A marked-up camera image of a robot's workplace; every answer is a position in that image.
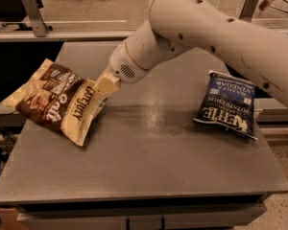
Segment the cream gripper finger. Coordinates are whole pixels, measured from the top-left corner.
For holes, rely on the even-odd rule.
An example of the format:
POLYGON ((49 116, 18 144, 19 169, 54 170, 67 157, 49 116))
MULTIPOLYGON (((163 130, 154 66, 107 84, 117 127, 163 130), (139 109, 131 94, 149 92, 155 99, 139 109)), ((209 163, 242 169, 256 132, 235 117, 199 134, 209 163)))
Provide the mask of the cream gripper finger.
POLYGON ((101 101, 98 103, 98 105, 97 105, 97 107, 96 107, 96 109, 95 109, 95 111, 94 111, 94 113, 93 113, 92 120, 94 120, 94 119, 98 116, 98 114, 101 112, 101 110, 102 110, 102 109, 104 108, 104 106, 106 105, 107 100, 108 100, 108 97, 104 98, 103 100, 101 100, 101 101))

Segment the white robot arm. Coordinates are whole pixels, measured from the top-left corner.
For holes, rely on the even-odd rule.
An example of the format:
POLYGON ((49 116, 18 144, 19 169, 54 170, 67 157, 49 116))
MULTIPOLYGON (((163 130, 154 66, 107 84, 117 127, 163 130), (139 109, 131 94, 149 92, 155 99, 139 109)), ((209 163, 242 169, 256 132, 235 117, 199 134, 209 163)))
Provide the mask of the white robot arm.
POLYGON ((135 83, 195 47, 288 107, 288 34, 232 18, 205 0, 150 0, 147 20, 113 51, 99 79, 135 83))

